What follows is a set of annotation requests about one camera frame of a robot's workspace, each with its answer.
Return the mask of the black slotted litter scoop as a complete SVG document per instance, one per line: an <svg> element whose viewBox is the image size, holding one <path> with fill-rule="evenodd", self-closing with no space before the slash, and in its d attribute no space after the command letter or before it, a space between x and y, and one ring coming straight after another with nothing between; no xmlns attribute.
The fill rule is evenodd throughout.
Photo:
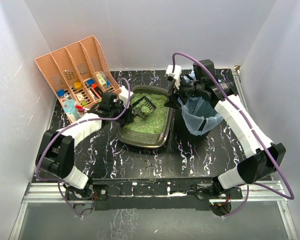
<svg viewBox="0 0 300 240"><path fill-rule="evenodd" d="M143 96L132 104L132 115L133 117L146 119L156 108L152 101Z"/></svg>

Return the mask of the green litter clumps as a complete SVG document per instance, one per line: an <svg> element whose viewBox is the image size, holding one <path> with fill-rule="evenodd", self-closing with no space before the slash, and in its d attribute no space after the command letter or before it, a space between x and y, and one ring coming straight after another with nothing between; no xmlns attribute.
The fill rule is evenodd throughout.
<svg viewBox="0 0 300 240"><path fill-rule="evenodd" d="M143 106L141 106L141 107L138 107L137 108L141 113L143 113L143 114L149 114L151 111L152 111L152 109L149 107L149 106L146 106L146 105L143 105Z"/></svg>

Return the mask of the black trash bin blue bag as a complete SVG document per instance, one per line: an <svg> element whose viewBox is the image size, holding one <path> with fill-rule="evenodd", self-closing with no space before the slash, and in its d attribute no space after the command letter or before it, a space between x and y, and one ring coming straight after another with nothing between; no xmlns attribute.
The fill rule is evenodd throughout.
<svg viewBox="0 0 300 240"><path fill-rule="evenodd" d="M178 97L181 119L188 132L202 136L217 127L224 118L202 97L189 97L185 103Z"/></svg>

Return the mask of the dark green litter box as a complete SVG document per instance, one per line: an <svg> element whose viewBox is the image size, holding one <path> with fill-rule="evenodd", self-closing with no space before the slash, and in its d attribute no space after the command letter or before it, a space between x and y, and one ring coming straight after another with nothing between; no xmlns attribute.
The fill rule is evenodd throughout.
<svg viewBox="0 0 300 240"><path fill-rule="evenodd" d="M164 88L150 85L137 85L132 89L135 103L145 96L151 100L156 109L147 118L135 117L134 122L119 127L117 138L120 142L138 148L157 149L162 147L168 137L173 109L165 107L168 91Z"/></svg>

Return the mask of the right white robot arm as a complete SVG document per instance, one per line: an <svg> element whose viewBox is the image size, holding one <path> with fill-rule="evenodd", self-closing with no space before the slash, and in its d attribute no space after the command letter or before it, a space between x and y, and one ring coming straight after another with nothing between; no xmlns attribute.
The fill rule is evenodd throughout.
<svg viewBox="0 0 300 240"><path fill-rule="evenodd" d="M193 70L191 77L182 75L179 65L167 67L165 77L172 86L165 106L181 112L187 131L194 136L204 135L226 121L245 154L245 160L236 167L214 178L213 191L223 194L277 172L286 153L283 144L274 143L261 131L231 85L216 79L211 60L196 61Z"/></svg>

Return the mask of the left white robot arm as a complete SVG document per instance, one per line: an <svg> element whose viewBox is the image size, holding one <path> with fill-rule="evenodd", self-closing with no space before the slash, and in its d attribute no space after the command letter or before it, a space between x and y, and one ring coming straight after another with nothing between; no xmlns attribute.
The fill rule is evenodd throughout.
<svg viewBox="0 0 300 240"><path fill-rule="evenodd" d="M36 177L39 178L39 170L43 170L77 190L85 189L89 177L75 166L75 147L99 131L106 121L126 123L132 111L133 94L130 91L105 92L101 101L92 105L79 120L59 130L47 130L35 160Z"/></svg>

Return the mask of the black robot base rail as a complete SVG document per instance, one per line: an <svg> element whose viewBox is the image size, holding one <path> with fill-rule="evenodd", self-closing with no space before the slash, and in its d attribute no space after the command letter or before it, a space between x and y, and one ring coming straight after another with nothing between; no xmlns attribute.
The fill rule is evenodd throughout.
<svg viewBox="0 0 300 240"><path fill-rule="evenodd" d="M87 203L95 211L119 209L195 209L210 211L212 205L242 200L240 188L223 190L212 177L94 178L76 189L64 185L67 200Z"/></svg>

